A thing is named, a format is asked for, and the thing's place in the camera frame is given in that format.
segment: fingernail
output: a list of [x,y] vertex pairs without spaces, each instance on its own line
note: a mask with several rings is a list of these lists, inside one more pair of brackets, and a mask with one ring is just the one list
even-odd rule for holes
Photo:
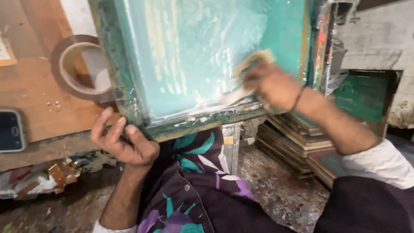
[[137,127],[133,125],[129,125],[125,128],[125,130],[127,131],[128,134],[133,134],[135,133],[135,131],[137,131]]
[[112,111],[112,108],[111,107],[107,107],[103,112],[102,112],[102,114],[101,115],[108,115],[108,114],[110,114],[111,113],[111,111]]
[[126,120],[126,118],[125,118],[125,116],[123,116],[118,120],[118,123],[124,122],[125,120]]

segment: smartphone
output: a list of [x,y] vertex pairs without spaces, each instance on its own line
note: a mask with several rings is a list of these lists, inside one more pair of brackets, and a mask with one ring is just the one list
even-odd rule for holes
[[18,152],[26,148],[22,118],[14,109],[0,109],[0,152]]

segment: paint-splattered floor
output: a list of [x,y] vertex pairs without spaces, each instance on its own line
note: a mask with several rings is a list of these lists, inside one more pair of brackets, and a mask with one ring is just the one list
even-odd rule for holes
[[[254,146],[240,148],[239,173],[265,211],[278,223],[312,232],[329,192],[314,179],[296,180]],[[121,171],[119,167],[82,174],[57,195],[0,201],[3,233],[83,233],[92,230]]]

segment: dark sleeve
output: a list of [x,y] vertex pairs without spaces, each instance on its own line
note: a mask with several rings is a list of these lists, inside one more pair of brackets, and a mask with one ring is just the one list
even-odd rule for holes
[[335,179],[315,233],[413,232],[414,189],[363,177]]

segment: black bracelet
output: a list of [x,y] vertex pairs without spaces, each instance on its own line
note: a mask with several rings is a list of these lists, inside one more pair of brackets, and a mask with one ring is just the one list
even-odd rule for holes
[[296,97],[295,104],[293,105],[293,107],[292,107],[292,109],[289,111],[289,113],[292,113],[293,111],[295,111],[295,108],[296,108],[296,106],[298,105],[299,99],[301,98],[301,96],[302,96],[303,92],[305,91],[305,89],[306,89],[306,85],[305,85],[305,86],[302,86],[301,91],[299,92],[298,97]]

